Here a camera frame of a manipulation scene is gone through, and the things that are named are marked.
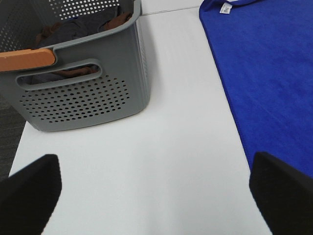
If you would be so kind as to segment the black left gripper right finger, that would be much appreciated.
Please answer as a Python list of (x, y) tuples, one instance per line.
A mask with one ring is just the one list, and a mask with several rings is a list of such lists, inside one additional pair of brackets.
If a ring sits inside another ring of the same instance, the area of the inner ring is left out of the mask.
[(254, 156), (249, 188), (274, 235), (313, 233), (313, 179), (267, 152)]

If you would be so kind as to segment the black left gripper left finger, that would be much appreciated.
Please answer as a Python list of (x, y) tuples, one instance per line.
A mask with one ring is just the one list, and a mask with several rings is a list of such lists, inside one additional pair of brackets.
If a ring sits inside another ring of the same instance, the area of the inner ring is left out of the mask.
[(0, 183), (0, 233), (43, 233), (62, 190), (57, 155), (46, 154)]

